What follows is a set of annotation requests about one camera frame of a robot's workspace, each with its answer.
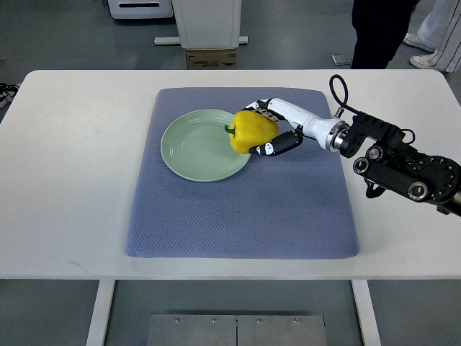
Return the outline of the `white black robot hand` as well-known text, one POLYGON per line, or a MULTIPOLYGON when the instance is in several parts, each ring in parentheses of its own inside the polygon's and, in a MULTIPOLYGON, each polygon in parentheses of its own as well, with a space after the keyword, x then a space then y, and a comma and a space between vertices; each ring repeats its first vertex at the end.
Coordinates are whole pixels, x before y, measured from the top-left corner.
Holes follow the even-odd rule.
POLYGON ((311 138, 321 148, 335 152, 340 149, 343 137, 350 128, 338 117, 321 118, 280 98, 258 100, 245 109, 259 113, 273 122, 286 121, 292 126, 292 130, 249 149, 251 154, 261 156, 283 154, 299 146, 304 138, 311 138))

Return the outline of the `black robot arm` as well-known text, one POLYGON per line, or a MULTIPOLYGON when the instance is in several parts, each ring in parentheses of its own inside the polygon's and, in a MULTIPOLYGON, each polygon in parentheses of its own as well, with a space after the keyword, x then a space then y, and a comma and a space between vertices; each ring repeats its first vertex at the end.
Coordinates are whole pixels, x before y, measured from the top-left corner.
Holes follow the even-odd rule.
POLYGON ((342 76, 333 75, 329 87, 339 104, 336 116, 340 117, 345 110, 354 116, 351 125, 342 126, 327 140, 328 147, 352 158, 365 139, 375 141, 365 155, 353 163, 353 171, 367 184, 368 198, 377 198, 389 190, 413 202, 434 205, 445 215, 460 215, 460 165, 457 162, 419 152, 411 145, 414 140, 404 141, 407 133, 414 134, 412 130, 401 129, 348 106, 349 93, 342 76))

